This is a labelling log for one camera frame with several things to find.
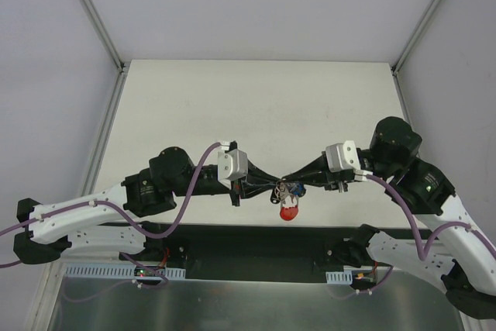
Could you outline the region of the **metal key holder red handle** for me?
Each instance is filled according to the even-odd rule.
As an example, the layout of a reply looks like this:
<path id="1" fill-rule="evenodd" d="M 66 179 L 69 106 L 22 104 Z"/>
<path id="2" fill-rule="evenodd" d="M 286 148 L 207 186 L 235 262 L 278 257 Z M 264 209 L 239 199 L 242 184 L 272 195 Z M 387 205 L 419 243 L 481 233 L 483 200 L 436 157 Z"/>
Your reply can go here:
<path id="1" fill-rule="evenodd" d="M 291 189 L 294 187 L 295 183 L 299 182 L 279 181 L 272 190 L 270 196 L 270 202 L 280 206 L 279 216 L 286 222 L 297 217 L 299 212 L 299 199 L 304 196 L 298 197 L 291 193 Z"/>

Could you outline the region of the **blue key tag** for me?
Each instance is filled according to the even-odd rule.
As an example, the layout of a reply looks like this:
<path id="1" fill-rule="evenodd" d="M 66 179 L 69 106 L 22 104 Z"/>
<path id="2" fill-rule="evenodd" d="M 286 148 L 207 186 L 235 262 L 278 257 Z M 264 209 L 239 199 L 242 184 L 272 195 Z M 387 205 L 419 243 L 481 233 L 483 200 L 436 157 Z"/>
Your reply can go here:
<path id="1" fill-rule="evenodd" d="M 303 184 L 295 183 L 294 187 L 291 189 L 291 193 L 298 197 L 303 196 L 305 194 L 305 188 L 303 187 Z"/>

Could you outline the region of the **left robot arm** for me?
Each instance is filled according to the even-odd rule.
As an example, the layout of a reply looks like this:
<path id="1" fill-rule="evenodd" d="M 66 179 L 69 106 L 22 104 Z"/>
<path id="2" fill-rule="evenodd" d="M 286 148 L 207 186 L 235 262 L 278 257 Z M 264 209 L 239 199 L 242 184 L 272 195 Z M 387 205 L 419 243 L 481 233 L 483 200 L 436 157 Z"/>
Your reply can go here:
<path id="1" fill-rule="evenodd" d="M 138 219 L 175 209 L 176 197 L 187 205 L 193 196 L 228 195 L 238 206 L 271 190 L 277 181 L 255 166 L 235 141 L 212 144 L 198 163 L 180 147 L 168 147 L 151 158 L 147 168 L 99 193 L 54 204 L 20 200 L 16 218 L 21 232 L 14 237 L 13 251 L 21 263 L 37 265 L 80 247 L 104 250 L 98 240 L 109 235 L 109 223 L 123 219 L 134 231 L 132 239 L 119 235 L 124 243 L 120 250 L 156 260 L 164 251 L 164 235 L 145 230 Z"/>

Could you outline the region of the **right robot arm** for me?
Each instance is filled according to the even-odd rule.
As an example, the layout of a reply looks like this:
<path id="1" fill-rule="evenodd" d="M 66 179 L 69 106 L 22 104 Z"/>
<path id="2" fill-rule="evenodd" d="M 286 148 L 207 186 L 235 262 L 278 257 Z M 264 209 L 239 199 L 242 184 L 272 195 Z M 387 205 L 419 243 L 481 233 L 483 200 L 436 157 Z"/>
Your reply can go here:
<path id="1" fill-rule="evenodd" d="M 306 186 L 345 192 L 352 182 L 375 182 L 400 206 L 414 244 L 363 224 L 331 255 L 351 267 L 384 263 L 439 289 L 473 319 L 495 317 L 495 245 L 463 206 L 445 174 L 418 156 L 422 138 L 403 119 L 389 116 L 375 127 L 367 149 L 352 140 L 326 147 L 316 160 L 283 177 L 271 201 L 292 220 Z"/>

